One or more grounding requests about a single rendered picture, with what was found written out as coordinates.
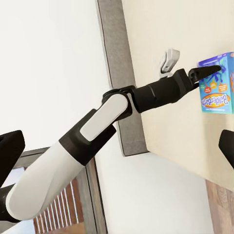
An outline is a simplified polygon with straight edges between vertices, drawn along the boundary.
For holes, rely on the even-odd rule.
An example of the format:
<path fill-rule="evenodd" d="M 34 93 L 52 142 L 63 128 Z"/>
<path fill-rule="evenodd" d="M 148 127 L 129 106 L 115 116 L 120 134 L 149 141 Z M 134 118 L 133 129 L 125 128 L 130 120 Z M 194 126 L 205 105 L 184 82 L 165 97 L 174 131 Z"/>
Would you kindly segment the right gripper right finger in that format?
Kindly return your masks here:
<path fill-rule="evenodd" d="M 223 130 L 219 138 L 218 147 L 234 169 L 234 132 Z"/>

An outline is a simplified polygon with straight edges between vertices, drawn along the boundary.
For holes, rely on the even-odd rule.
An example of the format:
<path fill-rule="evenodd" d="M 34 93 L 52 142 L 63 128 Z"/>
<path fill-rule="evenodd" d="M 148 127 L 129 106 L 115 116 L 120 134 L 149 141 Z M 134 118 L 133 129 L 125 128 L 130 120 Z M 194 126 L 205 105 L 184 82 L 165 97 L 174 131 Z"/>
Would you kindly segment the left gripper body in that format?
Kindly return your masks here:
<path fill-rule="evenodd" d="M 192 91 L 193 88 L 184 69 L 177 70 L 172 77 L 164 78 L 147 85 L 155 97 L 155 108 L 178 102 Z"/>

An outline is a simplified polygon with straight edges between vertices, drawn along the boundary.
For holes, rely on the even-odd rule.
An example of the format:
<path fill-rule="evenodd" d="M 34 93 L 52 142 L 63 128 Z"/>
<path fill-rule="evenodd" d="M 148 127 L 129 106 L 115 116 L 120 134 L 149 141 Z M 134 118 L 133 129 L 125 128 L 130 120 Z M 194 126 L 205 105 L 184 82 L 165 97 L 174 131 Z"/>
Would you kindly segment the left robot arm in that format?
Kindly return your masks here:
<path fill-rule="evenodd" d="M 73 180 L 117 130 L 117 120 L 132 115 L 127 94 L 131 94 L 137 112 L 143 113 L 178 102 L 199 87 L 198 81 L 221 70 L 219 65 L 170 72 L 180 51 L 168 49 L 156 66 L 156 81 L 136 88 L 129 85 L 110 89 L 102 105 L 92 109 L 34 163 L 15 184 L 0 188 L 0 234 L 21 221 L 32 220 L 46 211 L 61 191 Z"/>

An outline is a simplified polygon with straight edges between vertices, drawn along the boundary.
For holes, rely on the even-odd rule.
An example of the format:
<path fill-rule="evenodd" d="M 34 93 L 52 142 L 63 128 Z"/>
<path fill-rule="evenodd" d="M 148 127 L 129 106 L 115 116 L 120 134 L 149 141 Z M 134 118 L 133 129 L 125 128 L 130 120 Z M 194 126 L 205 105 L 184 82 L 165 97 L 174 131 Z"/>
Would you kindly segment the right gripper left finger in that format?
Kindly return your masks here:
<path fill-rule="evenodd" d="M 21 130 L 0 135 L 0 188 L 25 149 Z"/>

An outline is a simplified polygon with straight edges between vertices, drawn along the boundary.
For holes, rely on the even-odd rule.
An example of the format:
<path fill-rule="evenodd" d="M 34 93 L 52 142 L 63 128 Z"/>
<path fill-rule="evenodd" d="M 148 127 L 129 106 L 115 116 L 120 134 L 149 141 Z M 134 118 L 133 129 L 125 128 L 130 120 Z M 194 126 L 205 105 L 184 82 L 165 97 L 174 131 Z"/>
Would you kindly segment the board game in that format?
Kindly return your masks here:
<path fill-rule="evenodd" d="M 197 62 L 197 68 L 211 65 L 221 70 L 198 81 L 202 112 L 234 114 L 234 52 Z"/>

